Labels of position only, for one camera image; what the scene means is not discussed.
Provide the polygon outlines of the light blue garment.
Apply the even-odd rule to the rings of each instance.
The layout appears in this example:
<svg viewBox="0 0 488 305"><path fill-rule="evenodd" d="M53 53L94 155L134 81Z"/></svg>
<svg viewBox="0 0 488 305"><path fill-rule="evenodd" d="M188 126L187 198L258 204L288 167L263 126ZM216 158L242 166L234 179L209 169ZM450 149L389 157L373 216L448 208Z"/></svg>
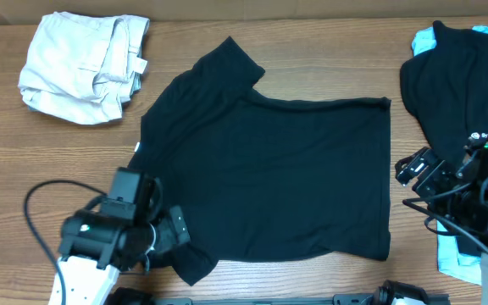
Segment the light blue garment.
<svg viewBox="0 0 488 305"><path fill-rule="evenodd" d="M429 51L436 46L435 33L432 27L416 32L411 44L413 56ZM437 236L437 265L444 275L481 285L480 257L463 254L455 236Z"/></svg>

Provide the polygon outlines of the beige folded trousers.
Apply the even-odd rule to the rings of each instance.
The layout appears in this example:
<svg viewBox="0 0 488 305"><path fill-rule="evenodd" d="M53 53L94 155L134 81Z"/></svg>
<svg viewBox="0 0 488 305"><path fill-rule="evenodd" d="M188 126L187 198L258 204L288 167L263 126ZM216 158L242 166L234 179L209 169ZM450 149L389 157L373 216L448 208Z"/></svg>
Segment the beige folded trousers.
<svg viewBox="0 0 488 305"><path fill-rule="evenodd" d="M29 45L18 88L28 108L78 125L121 119L141 88L141 56L149 19L88 17L54 12L42 17Z"/></svg>

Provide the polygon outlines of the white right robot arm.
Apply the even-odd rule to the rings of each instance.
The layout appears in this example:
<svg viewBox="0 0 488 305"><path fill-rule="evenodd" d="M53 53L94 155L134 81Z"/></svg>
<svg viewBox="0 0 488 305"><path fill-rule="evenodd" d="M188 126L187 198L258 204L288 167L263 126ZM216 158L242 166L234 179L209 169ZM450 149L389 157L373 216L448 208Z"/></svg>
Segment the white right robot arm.
<svg viewBox="0 0 488 305"><path fill-rule="evenodd" d="M425 214L426 221L443 225L444 236L464 236L481 253L481 301L488 304L488 135L472 135L459 165L441 159L424 147L399 160L396 180L406 186L415 180L415 198L403 200Z"/></svg>

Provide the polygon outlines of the black t-shirt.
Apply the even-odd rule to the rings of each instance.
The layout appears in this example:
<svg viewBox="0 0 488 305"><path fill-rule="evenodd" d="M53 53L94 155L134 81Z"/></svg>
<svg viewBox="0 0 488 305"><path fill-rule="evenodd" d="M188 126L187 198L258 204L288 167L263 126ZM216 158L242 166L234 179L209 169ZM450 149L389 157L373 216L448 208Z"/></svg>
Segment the black t-shirt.
<svg viewBox="0 0 488 305"><path fill-rule="evenodd" d="M161 180L191 238L151 263L189 285L221 260L388 258L389 99L277 100L263 74L227 39L142 116L130 167Z"/></svg>

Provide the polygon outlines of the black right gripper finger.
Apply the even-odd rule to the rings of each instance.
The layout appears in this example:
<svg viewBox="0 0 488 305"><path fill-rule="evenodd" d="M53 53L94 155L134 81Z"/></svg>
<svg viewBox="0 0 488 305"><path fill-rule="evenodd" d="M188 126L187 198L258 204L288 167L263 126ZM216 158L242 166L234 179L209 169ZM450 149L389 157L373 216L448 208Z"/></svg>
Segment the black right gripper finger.
<svg viewBox="0 0 488 305"><path fill-rule="evenodd" d="M418 176L417 182L413 185L413 191L438 191L440 189L440 183L442 178L442 165L438 163L429 165Z"/></svg>
<svg viewBox="0 0 488 305"><path fill-rule="evenodd" d="M423 147L414 154L402 158L395 164L395 178L403 186L417 177L429 165L437 162L437 156L428 147Z"/></svg>

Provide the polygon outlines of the black garment with logo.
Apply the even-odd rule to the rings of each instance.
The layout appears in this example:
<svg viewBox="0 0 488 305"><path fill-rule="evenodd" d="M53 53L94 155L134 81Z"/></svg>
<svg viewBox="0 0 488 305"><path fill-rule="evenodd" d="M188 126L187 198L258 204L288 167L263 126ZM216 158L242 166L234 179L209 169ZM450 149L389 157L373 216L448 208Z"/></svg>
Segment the black garment with logo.
<svg viewBox="0 0 488 305"><path fill-rule="evenodd" d="M474 134L488 135L488 34L433 22L436 45L400 70L402 101L431 148L457 165Z"/></svg>

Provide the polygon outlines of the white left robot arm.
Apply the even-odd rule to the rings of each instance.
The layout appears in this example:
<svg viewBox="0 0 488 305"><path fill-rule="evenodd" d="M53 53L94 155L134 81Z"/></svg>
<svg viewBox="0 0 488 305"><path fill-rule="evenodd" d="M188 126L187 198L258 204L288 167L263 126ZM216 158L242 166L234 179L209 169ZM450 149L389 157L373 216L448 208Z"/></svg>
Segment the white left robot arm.
<svg viewBox="0 0 488 305"><path fill-rule="evenodd" d="M117 169L107 194L68 217L51 304L155 304L152 295L118 288L118 278L189 242L183 213L163 204L163 185L141 171Z"/></svg>

